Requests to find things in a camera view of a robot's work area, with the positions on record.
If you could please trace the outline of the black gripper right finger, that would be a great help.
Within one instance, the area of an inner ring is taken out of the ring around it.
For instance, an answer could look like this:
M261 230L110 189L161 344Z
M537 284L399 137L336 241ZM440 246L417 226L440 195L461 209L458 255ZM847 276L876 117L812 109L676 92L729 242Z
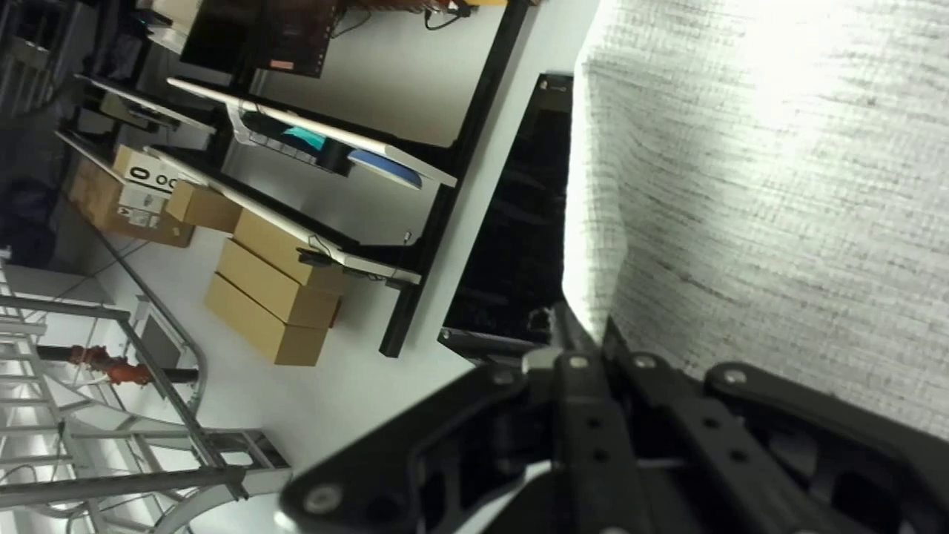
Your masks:
M553 310L559 473L584 534L949 534L949 445L771 370L688 376Z

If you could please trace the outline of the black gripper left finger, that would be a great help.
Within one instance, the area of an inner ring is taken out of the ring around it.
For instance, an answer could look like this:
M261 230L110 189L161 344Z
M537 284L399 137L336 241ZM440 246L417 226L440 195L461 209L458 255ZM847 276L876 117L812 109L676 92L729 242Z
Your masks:
M553 373L480 365L296 473L301 534L451 534L548 456Z

